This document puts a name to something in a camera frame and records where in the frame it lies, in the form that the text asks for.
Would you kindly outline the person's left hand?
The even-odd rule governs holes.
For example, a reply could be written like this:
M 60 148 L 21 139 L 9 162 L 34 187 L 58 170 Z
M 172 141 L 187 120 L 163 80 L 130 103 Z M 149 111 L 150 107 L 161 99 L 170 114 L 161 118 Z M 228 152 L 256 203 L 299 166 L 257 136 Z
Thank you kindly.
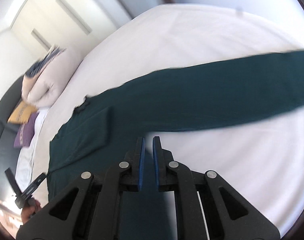
M 22 223 L 25 224 L 33 214 L 38 213 L 41 209 L 41 203 L 38 200 L 35 200 L 35 205 L 23 207 L 21 211 Z

